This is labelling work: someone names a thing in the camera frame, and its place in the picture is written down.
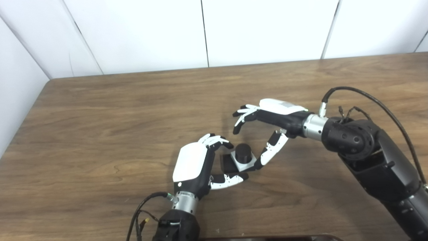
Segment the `robotic finger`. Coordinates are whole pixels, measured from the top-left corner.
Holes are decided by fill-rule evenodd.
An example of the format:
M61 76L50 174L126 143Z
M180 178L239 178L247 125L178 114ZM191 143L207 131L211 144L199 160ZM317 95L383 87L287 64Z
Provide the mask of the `robotic finger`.
M224 189L239 184L248 179L247 173L211 175L211 189Z

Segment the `black cylinder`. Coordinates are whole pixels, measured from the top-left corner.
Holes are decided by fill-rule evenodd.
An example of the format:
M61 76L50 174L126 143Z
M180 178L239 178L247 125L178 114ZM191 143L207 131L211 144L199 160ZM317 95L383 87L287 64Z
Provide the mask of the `black cylinder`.
M251 162L253 159L253 156L251 155L251 147L245 143L237 145L235 148L235 158L242 164Z
M428 193L423 187L403 201L382 204L412 241L428 240Z

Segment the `black arm segment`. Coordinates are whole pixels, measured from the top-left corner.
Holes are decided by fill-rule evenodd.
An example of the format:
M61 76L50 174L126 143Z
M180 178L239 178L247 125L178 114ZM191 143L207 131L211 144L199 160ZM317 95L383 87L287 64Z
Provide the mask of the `black arm segment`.
M355 142L355 137L364 140ZM428 240L428 193L414 166L384 130L369 120L329 121L322 142L328 150L339 153L361 186L386 207L412 241ZM354 145L350 149L359 151L346 148L342 153L340 145Z

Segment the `silver cylindrical wrist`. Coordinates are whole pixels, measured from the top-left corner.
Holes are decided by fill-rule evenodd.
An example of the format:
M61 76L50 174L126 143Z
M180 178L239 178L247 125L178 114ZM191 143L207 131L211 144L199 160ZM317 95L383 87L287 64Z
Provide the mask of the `silver cylindrical wrist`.
M303 124L303 134L307 138L321 141L322 130L327 120L327 117L319 117L316 114L308 116Z
M198 206L198 198L190 192L178 192L175 197L177 202L172 205L173 209L182 210L195 215Z

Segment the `black cylindrical block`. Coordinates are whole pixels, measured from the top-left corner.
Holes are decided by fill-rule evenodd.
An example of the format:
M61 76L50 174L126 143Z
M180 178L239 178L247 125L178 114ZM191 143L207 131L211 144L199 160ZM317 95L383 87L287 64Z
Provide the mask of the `black cylindrical block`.
M251 147L245 143L241 143L235 148L235 158L239 163L247 164L253 159L251 155Z

